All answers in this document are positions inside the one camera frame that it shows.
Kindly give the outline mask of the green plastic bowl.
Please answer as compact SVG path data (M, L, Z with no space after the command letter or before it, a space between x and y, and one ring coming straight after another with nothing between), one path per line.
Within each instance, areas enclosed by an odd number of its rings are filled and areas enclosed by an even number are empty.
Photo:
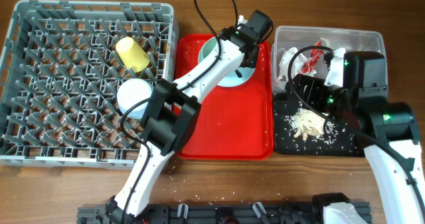
M207 59L211 62L214 62L216 59L216 56L214 58L209 58L210 54L217 54L217 50L216 50L216 46L217 46L217 40L215 37L210 38L201 48L201 50L199 51L199 56L198 56L198 63L201 63L204 59Z

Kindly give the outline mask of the white napkin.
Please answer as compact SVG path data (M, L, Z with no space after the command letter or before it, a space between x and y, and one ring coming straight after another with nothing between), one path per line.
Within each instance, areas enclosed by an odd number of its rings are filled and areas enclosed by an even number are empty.
M284 78L288 77L289 63L297 52L298 52L298 49L296 47L292 47L284 52L282 59L279 63L279 75L278 75L279 80L283 80ZM306 62L307 62L307 57L305 57L303 54L300 54L299 56L296 57L291 70L292 78L294 78L297 74L301 72L301 69L303 68Z

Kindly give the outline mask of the red snack wrapper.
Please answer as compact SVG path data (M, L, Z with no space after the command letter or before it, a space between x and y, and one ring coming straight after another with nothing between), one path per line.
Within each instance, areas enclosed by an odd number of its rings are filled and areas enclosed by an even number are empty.
M316 73L314 66L317 64L322 55L323 51L321 49L312 49L310 52L310 57L303 65L302 69L300 70L300 73L304 75L313 76Z

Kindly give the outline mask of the yellow plastic cup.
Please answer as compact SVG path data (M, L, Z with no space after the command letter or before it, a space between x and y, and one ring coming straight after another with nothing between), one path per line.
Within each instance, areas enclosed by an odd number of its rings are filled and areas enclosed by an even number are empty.
M147 53L131 37L120 39L116 44L116 52L124 66L134 72L141 72L150 63Z

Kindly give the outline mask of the light blue food bowl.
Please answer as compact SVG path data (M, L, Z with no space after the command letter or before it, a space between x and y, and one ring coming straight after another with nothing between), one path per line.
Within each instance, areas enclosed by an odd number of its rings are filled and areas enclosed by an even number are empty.
M117 102L122 114L125 114L138 102L151 97L153 86L145 80L131 78L125 81L117 92Z

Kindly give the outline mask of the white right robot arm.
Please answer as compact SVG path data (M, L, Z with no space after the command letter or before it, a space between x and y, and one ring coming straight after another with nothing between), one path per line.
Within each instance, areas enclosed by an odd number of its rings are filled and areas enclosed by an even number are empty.
M388 223L424 222L424 171L420 131L412 108L388 101L387 66L377 51L350 51L337 62L340 83L293 74L305 51L331 63L336 51L304 47L291 55L286 90L309 111L354 134L376 179Z

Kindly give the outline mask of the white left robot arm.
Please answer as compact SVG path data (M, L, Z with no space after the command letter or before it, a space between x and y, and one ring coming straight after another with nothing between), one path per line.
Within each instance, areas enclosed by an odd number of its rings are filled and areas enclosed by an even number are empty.
M145 106L143 132L134 138L141 149L126 184L106 204L112 223L133 223L145 210L165 164L191 139L203 100L237 68L256 66L259 46L273 28L271 18L255 10L247 22L224 28L215 37L214 49L194 69L173 82L159 80L149 98L127 109L130 113Z

